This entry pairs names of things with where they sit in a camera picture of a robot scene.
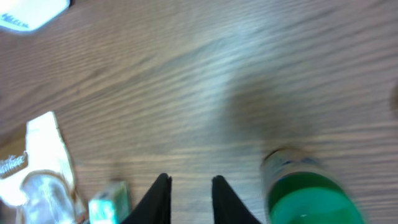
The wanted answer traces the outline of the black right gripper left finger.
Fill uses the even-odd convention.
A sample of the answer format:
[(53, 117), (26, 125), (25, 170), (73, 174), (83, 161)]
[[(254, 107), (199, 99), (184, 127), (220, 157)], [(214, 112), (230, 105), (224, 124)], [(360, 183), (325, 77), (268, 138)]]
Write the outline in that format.
[(172, 178), (162, 173), (122, 224), (171, 224), (171, 196)]

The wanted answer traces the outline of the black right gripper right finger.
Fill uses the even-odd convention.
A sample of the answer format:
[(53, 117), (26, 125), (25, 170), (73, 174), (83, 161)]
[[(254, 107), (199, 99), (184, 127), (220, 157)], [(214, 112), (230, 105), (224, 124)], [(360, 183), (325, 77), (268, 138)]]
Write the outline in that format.
[(260, 224), (222, 175), (212, 179), (211, 195), (215, 224)]

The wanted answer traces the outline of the small teal gum pack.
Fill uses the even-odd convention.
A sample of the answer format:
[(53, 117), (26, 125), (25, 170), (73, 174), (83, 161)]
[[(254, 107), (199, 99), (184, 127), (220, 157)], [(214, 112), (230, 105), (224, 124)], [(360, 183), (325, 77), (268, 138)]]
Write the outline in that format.
[(110, 182), (89, 201), (88, 210), (90, 224), (122, 223), (132, 210), (127, 182)]

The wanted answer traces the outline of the green lid jar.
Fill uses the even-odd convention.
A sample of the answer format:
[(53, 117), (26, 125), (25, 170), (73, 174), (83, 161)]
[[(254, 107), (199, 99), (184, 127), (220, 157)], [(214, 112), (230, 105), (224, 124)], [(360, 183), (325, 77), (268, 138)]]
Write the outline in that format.
[(358, 206), (311, 152), (284, 146), (261, 164), (267, 223), (365, 224)]

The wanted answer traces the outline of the beige snack pouch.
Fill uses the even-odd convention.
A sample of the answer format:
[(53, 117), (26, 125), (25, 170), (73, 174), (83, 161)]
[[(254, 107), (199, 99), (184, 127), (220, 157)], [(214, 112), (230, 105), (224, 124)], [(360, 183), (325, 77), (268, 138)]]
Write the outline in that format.
[(1, 134), (1, 202), (16, 211), (16, 223), (87, 220), (53, 111)]

